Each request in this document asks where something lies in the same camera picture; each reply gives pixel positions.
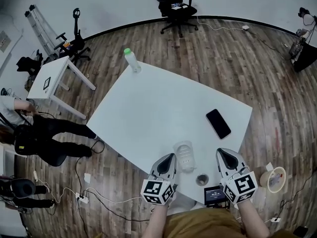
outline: white marker cube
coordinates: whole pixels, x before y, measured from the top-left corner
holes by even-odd
[[[169,181],[144,180],[141,195],[151,204],[164,205],[174,193]]]
[[[223,192],[228,199],[237,204],[253,197],[258,189],[258,184],[254,172],[241,175],[237,178],[222,180]]]

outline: chair base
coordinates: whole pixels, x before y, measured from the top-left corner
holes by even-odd
[[[195,30],[197,31],[198,30],[198,27],[197,25],[194,25],[194,24],[191,24],[191,23],[188,23],[188,22],[185,22],[185,20],[170,20],[168,19],[167,20],[168,22],[172,22],[171,24],[169,24],[168,26],[164,27],[160,33],[163,34],[164,33],[164,30],[168,29],[168,28],[171,28],[171,27],[174,27],[174,26],[177,26],[178,27],[178,35],[180,38],[183,37],[183,34],[182,34],[182,28],[181,28],[181,25],[186,25],[186,26],[194,26],[195,27]]]
[[[91,58],[89,56],[83,56],[82,54],[85,52],[85,51],[90,51],[90,48],[86,47],[84,48],[81,52],[79,53],[75,53],[74,54],[74,58],[71,60],[72,63],[76,66],[77,64],[77,61],[81,58],[86,58],[88,61],[91,60]]]

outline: black office chair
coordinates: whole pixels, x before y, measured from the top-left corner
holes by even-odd
[[[157,0],[159,2],[158,8],[160,9],[162,13],[162,17],[168,17],[168,22],[170,21],[171,24],[164,27],[161,30],[161,34],[164,33],[164,30],[173,26],[178,27],[178,34],[179,37],[182,38],[182,30],[181,25],[187,25],[187,26],[194,26],[195,30],[198,30],[197,25],[191,24],[186,22],[190,16],[194,15],[197,10],[192,7],[192,0],[189,0],[189,4],[184,4],[183,0]],[[186,5],[186,8],[180,8],[180,9],[172,9],[172,4],[179,3],[182,6]]]
[[[74,9],[73,18],[75,19],[75,27],[74,27],[75,40],[70,42],[71,46],[69,47],[69,49],[64,47],[65,41],[67,40],[65,38],[65,33],[62,33],[56,37],[56,39],[62,38],[64,41],[54,48],[54,50],[59,49],[59,48],[61,48],[61,50],[63,50],[63,52],[59,52],[59,58],[62,58],[65,56],[69,56],[69,57],[74,56],[74,58],[71,60],[74,63],[74,65],[76,65],[77,61],[81,58],[87,58],[88,61],[91,60],[89,56],[82,55],[85,51],[90,51],[90,48],[86,47],[85,49],[83,49],[85,47],[85,41],[83,40],[83,38],[80,35],[80,30],[78,30],[79,15],[80,15],[79,8]]]

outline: black baseboard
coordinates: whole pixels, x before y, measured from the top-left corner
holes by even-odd
[[[190,18],[191,18],[191,19],[197,19],[197,16],[191,16]],[[223,20],[242,21],[242,22],[247,22],[247,23],[252,23],[252,24],[257,24],[257,25],[261,25],[261,26],[270,27],[270,28],[273,28],[273,29],[276,29],[276,30],[279,30],[279,31],[283,31],[283,32],[292,34],[292,35],[296,35],[295,33],[291,32],[291,31],[288,31],[288,30],[286,30],[286,29],[283,29],[283,28],[280,28],[280,27],[277,27],[277,26],[273,26],[273,25],[266,24],[266,23],[259,22],[259,21],[244,19],[244,18],[235,18],[235,17],[226,17],[226,16],[204,16],[204,15],[198,16],[198,18],[223,19]],[[105,30],[105,31],[100,32],[100,33],[98,33],[98,34],[94,34],[94,35],[92,35],[92,36],[89,36],[89,37],[87,37],[87,38],[84,38],[84,40],[87,41],[87,40],[90,40],[90,39],[92,39],[92,38],[98,37],[98,36],[100,36],[100,35],[107,34],[107,33],[111,33],[111,32],[114,32],[114,31],[117,31],[117,30],[120,30],[120,29],[124,29],[124,28],[127,28],[127,27],[131,27],[131,26],[143,25],[143,24],[148,24],[148,23],[155,23],[155,22],[166,21],[166,20],[167,20],[167,18],[155,18],[155,19],[150,19],[150,20],[135,22],[135,23],[132,23],[132,24],[127,24],[127,25],[115,27],[115,28],[112,28],[112,29],[109,29],[109,30]]]

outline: bottle with green cap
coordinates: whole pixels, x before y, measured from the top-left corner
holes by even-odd
[[[139,65],[134,53],[130,49],[124,50],[124,57],[131,66],[133,72],[139,73],[141,71],[141,66]]]

